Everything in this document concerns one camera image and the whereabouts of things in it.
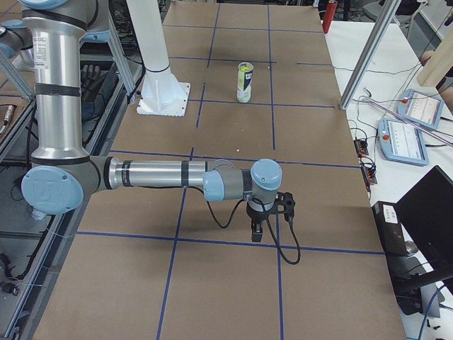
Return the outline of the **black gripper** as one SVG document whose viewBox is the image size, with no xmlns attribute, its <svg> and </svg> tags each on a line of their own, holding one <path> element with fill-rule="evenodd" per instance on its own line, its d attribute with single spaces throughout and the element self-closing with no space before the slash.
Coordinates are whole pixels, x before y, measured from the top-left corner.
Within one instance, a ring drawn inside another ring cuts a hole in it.
<svg viewBox="0 0 453 340">
<path fill-rule="evenodd" d="M 246 212 L 251 218 L 251 241 L 261 242 L 263 237 L 263 221 L 270 215 L 278 214 L 277 201 L 264 205 L 256 201 L 248 201 Z"/>
</svg>

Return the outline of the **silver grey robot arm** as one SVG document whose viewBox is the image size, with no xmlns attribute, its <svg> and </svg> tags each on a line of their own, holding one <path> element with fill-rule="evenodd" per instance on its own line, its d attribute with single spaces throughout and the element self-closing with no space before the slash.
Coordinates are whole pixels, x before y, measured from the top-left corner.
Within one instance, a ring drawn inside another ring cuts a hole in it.
<svg viewBox="0 0 453 340">
<path fill-rule="evenodd" d="M 22 1 L 19 32 L 12 51 L 24 43 L 33 50 L 35 113 L 31 122 L 38 145 L 20 182 L 24 200 L 39 215 L 63 215 L 92 195 L 118 188 L 192 188 L 208 203 L 246 204 L 251 239 L 260 242 L 269 217 L 279 213 L 282 169 L 272 159 L 237 169 L 229 161 L 119 160 L 94 154 L 114 135 L 137 97 L 139 113 L 183 117 L 190 85 L 171 71 L 159 6 L 129 1 L 144 58 L 131 69 L 107 1 Z"/>
</svg>

